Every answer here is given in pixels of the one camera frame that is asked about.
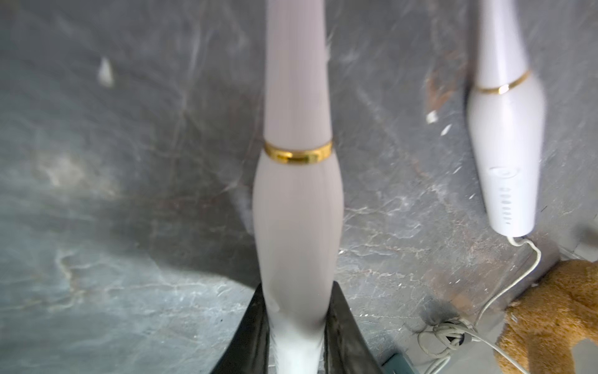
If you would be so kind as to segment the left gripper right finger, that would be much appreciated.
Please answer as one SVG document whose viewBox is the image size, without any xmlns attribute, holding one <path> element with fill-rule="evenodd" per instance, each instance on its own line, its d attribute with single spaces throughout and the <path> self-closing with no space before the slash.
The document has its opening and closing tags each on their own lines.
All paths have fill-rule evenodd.
<svg viewBox="0 0 598 374">
<path fill-rule="evenodd" d="M 324 367 L 327 374 L 383 373 L 336 281 L 325 318 Z"/>
</svg>

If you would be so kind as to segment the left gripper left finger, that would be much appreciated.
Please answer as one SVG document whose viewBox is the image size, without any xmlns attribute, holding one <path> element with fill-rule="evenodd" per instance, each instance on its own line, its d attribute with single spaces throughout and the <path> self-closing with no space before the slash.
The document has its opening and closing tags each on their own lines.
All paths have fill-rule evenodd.
<svg viewBox="0 0 598 374">
<path fill-rule="evenodd" d="M 268 373 L 269 321 L 263 287 L 259 285 L 229 346 L 212 373 Z"/>
</svg>

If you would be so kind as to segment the teal charger plug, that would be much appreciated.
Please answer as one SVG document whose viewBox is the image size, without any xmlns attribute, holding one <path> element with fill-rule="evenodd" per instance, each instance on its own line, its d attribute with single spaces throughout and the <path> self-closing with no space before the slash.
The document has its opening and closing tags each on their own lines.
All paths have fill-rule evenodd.
<svg viewBox="0 0 598 374">
<path fill-rule="evenodd" d="M 414 369 L 408 357 L 401 353 L 396 353 L 382 364 L 384 374 L 418 374 Z"/>
</svg>

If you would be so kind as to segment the white electric toothbrush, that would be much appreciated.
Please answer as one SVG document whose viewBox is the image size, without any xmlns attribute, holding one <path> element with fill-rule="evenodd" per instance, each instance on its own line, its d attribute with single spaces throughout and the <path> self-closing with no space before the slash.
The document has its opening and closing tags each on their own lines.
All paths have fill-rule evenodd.
<svg viewBox="0 0 598 374">
<path fill-rule="evenodd" d="M 253 221 L 278 373 L 315 373 L 342 232 L 322 1 L 266 5 L 263 151 Z"/>
<path fill-rule="evenodd" d="M 481 1 L 467 125 L 490 226 L 505 237 L 534 230 L 546 111 L 516 3 Z"/>
</svg>

